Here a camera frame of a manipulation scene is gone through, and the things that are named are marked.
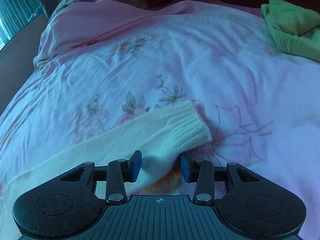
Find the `white knit sweater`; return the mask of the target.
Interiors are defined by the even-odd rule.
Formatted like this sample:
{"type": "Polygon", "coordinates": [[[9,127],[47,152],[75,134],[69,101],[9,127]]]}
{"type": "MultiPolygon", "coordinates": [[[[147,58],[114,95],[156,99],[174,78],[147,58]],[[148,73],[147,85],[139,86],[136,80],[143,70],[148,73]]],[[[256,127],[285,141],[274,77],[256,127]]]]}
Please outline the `white knit sweater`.
{"type": "Polygon", "coordinates": [[[186,100],[144,113],[58,153],[43,147],[31,165],[3,190],[1,239],[18,239],[21,235],[12,217],[13,204],[20,195],[87,161],[104,166],[113,160],[129,159],[139,150],[142,168],[137,181],[125,186],[127,194],[187,193],[176,160],[179,154],[211,139],[203,103],[186,100]]]}

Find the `teal window curtain right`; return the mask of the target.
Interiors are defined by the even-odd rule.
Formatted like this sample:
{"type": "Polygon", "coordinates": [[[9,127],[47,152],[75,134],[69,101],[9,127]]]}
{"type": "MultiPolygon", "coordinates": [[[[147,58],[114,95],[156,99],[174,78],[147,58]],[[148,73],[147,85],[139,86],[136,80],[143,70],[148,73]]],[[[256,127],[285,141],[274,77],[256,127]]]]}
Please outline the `teal window curtain right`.
{"type": "Polygon", "coordinates": [[[29,23],[37,9],[50,18],[56,6],[57,0],[1,0],[1,47],[29,23]]]}

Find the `pink floral bed sheet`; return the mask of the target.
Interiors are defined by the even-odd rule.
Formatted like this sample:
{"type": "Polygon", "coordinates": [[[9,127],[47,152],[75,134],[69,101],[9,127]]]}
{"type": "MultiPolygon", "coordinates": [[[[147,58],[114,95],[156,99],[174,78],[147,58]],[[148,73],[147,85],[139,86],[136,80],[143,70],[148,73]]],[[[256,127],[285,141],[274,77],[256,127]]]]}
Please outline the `pink floral bed sheet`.
{"type": "Polygon", "coordinates": [[[1,196],[41,148],[186,100],[203,103],[212,136],[190,156],[291,191],[307,209],[300,237],[319,239],[319,63],[279,52],[263,19],[228,8],[145,18],[34,69],[1,115],[1,196]]]}

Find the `green knit garment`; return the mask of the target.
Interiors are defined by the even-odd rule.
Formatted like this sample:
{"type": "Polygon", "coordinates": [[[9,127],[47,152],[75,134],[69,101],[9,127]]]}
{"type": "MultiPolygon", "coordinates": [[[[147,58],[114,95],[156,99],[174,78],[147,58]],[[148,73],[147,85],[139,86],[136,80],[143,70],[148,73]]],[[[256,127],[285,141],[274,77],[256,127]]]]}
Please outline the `green knit garment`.
{"type": "Polygon", "coordinates": [[[319,62],[319,13],[283,0],[269,0],[261,13],[279,51],[319,62]]]}

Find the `pink folded quilt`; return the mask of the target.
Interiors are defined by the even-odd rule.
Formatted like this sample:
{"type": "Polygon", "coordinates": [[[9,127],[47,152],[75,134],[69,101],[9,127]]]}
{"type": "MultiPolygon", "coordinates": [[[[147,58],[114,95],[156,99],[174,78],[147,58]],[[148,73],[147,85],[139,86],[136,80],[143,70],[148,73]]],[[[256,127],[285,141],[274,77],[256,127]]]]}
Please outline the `pink folded quilt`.
{"type": "Polygon", "coordinates": [[[55,14],[40,38],[38,54],[33,59],[35,69],[42,69],[53,58],[78,47],[85,47],[110,32],[153,16],[193,14],[202,8],[228,8],[261,18],[258,8],[242,7],[216,1],[174,1],[144,10],[112,0],[75,2],[55,14]]]}

